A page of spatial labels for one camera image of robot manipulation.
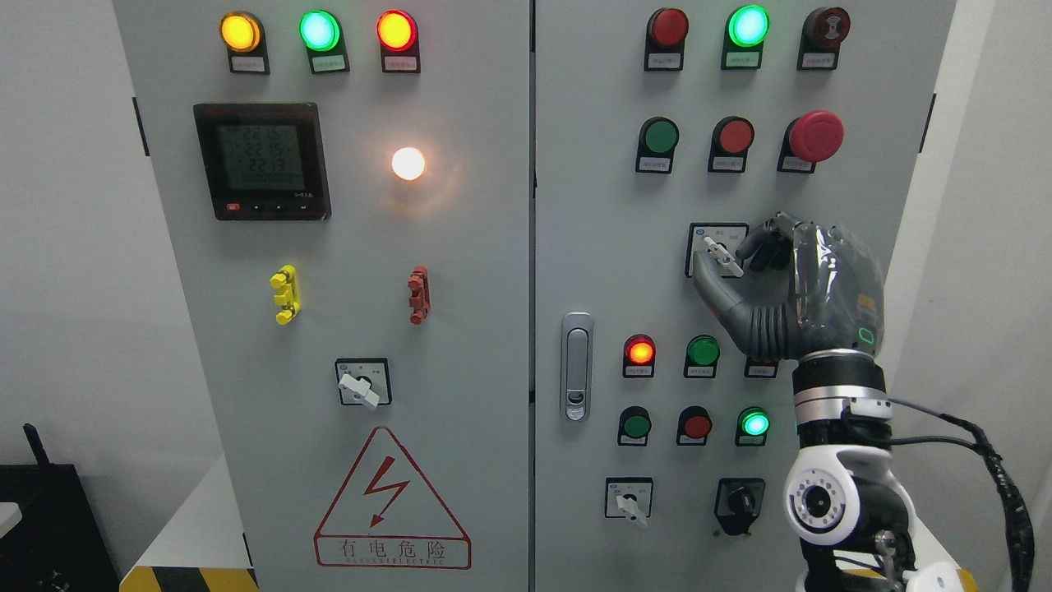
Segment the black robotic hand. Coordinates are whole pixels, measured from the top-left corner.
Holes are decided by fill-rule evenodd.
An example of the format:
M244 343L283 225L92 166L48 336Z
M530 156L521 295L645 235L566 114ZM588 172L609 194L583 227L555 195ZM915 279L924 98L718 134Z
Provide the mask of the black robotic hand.
M762 361L832 349L878 355L884 273L856 237L778 212L744 239L736 257L752 273L791 271L784 300L755 303L721 277L713 259L694 253L695 291L741 352Z

